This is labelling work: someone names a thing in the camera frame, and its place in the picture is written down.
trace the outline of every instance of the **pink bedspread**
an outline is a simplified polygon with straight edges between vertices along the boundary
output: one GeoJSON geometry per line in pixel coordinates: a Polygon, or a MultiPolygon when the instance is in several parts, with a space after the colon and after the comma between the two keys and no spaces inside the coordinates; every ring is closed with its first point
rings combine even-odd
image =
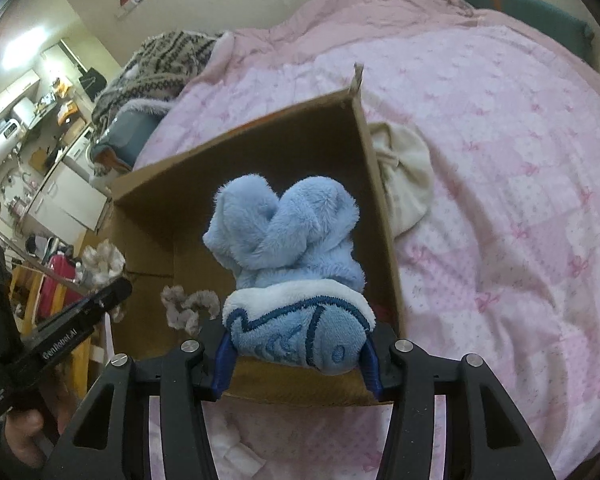
{"type": "MultiPolygon", "coordinates": [[[[224,38],[137,167],[339,89],[355,61],[367,120],[413,120],[436,175],[430,212],[395,241],[408,337],[482,355],[565,478],[600,446],[600,76],[558,44],[461,0],[312,0],[224,38]]],[[[205,413],[268,461],[256,478],[371,479],[390,408],[205,413]]],[[[443,427],[437,410],[432,478],[443,427]]]]}

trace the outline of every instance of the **silver screw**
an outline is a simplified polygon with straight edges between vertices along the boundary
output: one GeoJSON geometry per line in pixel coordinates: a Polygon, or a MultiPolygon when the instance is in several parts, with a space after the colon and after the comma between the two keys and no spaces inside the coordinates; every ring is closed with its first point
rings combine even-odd
{"type": "Polygon", "coordinates": [[[195,352],[198,348],[200,348],[200,343],[193,339],[189,339],[180,345],[180,350],[189,354],[195,352]]]}
{"type": "Polygon", "coordinates": [[[478,354],[467,354],[466,361],[475,368],[482,366],[482,364],[484,363],[484,361],[478,354]]]}
{"type": "Polygon", "coordinates": [[[398,339],[394,346],[398,352],[411,352],[413,350],[413,343],[408,339],[398,339]]]}
{"type": "Polygon", "coordinates": [[[111,364],[114,366],[124,366],[129,358],[126,354],[115,354],[111,359],[111,364]]]}

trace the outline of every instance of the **black robotic device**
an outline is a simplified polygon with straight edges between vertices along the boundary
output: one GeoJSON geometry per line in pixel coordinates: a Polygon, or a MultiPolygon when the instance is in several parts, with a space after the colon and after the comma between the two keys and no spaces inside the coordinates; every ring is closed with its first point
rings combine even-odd
{"type": "MultiPolygon", "coordinates": [[[[0,250],[0,414],[11,406],[38,407],[42,398],[32,392],[45,373],[131,290],[127,280],[116,280],[21,340],[5,278],[0,250]],[[27,399],[36,396],[32,406],[27,399]]],[[[217,480],[202,401],[222,396],[236,359],[219,319],[204,323],[198,340],[163,357],[135,362],[116,355],[57,440],[43,480],[149,480],[149,396],[160,396],[166,478],[217,480]]],[[[360,371],[378,401],[394,403],[379,480],[429,479],[436,395],[446,397],[445,480],[555,480],[524,418],[480,356],[430,356],[378,323],[360,354],[360,371]]]]}

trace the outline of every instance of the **human hand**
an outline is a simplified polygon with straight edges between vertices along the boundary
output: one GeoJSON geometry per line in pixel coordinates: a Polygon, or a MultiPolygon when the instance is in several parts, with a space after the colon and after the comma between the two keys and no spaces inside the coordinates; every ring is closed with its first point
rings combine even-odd
{"type": "MultiPolygon", "coordinates": [[[[52,411],[58,420],[58,433],[62,434],[76,408],[74,396],[64,384],[58,382],[51,403],[55,407],[52,411]]],[[[36,469],[45,463],[45,454],[35,443],[35,437],[40,434],[43,426],[44,419],[37,410],[11,410],[7,413],[4,425],[4,437],[11,452],[18,460],[36,469]]]]}

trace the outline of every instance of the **light blue fuzzy fabric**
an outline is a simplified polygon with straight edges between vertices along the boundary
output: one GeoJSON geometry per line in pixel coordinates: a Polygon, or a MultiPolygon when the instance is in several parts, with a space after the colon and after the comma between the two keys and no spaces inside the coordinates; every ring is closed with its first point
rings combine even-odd
{"type": "Polygon", "coordinates": [[[362,292],[365,275],[351,256],[358,218],[353,197],[331,178],[306,178],[278,198],[248,174],[219,189],[202,239],[238,289],[329,278],[362,292]]]}
{"type": "Polygon", "coordinates": [[[300,280],[236,290],[222,323],[240,355],[337,375],[356,367],[376,318],[349,287],[300,280]]]}

